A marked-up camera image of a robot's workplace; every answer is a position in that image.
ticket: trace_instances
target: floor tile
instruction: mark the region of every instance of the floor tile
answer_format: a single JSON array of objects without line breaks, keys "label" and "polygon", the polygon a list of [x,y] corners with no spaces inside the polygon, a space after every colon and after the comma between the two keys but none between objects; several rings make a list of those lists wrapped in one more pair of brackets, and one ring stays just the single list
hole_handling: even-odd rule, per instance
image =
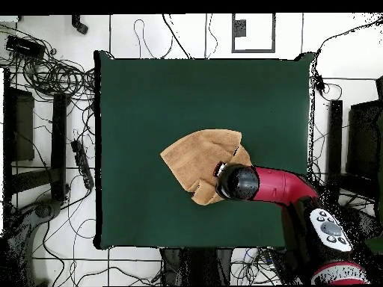
[{"label": "floor tile", "polygon": [[111,259],[161,260],[159,249],[154,247],[113,247]]}]

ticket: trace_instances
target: button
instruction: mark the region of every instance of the button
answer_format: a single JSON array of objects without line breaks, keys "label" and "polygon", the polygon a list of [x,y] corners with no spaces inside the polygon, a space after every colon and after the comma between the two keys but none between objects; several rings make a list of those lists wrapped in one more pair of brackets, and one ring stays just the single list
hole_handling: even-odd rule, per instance
[{"label": "button", "polygon": [[324,222],[320,226],[320,229],[324,232],[327,233],[328,235],[335,235],[337,237],[342,235],[342,230],[340,229],[339,226],[337,226],[335,223],[332,222]]},{"label": "button", "polygon": [[331,242],[331,243],[335,243],[337,241],[337,239],[335,237],[333,237],[332,235],[329,235],[327,237],[327,241],[328,242]]},{"label": "button", "polygon": [[347,242],[344,240],[344,238],[338,238],[338,241],[339,241],[341,244],[347,244]]}]

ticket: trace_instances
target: tangled cables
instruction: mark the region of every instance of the tangled cables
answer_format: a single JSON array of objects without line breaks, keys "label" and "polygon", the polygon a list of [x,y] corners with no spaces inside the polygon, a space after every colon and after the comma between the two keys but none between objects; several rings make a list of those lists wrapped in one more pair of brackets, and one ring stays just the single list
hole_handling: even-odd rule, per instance
[{"label": "tangled cables", "polygon": [[[266,272],[272,272],[273,276],[270,277]],[[272,260],[269,256],[269,249],[257,247],[255,249],[246,249],[243,259],[231,262],[230,274],[236,279],[238,286],[252,286],[271,283],[279,281],[277,271],[272,267]]]}]

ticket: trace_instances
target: metal bar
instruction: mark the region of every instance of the metal bar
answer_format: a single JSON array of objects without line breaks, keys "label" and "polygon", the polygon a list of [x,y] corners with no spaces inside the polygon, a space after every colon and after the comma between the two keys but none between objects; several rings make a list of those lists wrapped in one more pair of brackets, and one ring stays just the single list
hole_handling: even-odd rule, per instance
[{"label": "metal bar", "polygon": [[12,175],[13,194],[49,184],[51,180],[57,182],[59,175],[59,169],[33,170]]},{"label": "metal bar", "polygon": [[342,159],[342,100],[331,100],[328,107],[328,136],[326,150],[326,186],[330,187],[333,203],[337,203],[339,198],[339,184],[337,176],[340,175],[340,165]]},{"label": "metal bar", "polygon": [[67,169],[65,163],[67,159],[67,106],[70,98],[65,93],[57,93],[53,97],[53,116],[52,116],[52,168],[59,170],[57,181],[51,184],[52,198],[57,201],[64,201],[67,180]]}]

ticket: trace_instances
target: folded cloth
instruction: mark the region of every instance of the folded cloth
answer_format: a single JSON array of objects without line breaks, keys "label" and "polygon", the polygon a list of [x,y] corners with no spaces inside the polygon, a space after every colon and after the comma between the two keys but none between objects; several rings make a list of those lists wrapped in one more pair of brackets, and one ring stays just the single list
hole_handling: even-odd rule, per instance
[{"label": "folded cloth", "polygon": [[179,139],[161,157],[183,189],[194,193],[199,205],[222,200],[215,192],[214,169],[220,161],[251,165],[249,154],[241,143],[240,132],[225,129],[201,130]]}]

